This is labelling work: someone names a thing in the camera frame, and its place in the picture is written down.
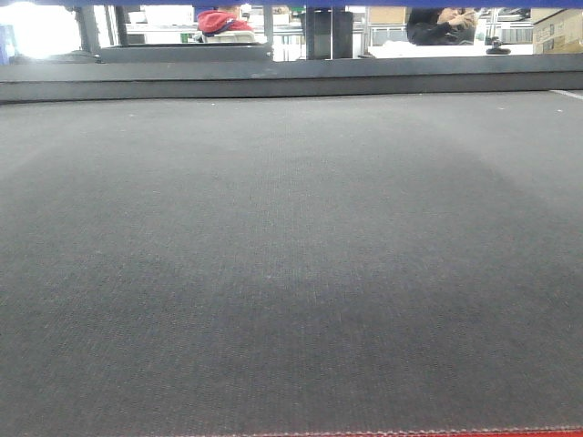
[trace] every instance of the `conveyor belt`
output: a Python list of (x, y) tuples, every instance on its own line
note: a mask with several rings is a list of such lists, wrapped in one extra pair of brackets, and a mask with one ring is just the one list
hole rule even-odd
[(0, 107), (3, 436), (583, 425), (583, 102)]

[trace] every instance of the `cardboard box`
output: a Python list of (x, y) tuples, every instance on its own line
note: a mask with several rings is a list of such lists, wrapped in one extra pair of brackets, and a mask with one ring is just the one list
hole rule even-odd
[(565, 9), (553, 9), (551, 7), (533, 7), (530, 9), (530, 22), (534, 25), (545, 18), (557, 14)]
[(583, 9), (566, 9), (533, 26), (536, 55), (583, 53)]
[(406, 7), (371, 6), (369, 23), (371, 25), (403, 25), (406, 12)]

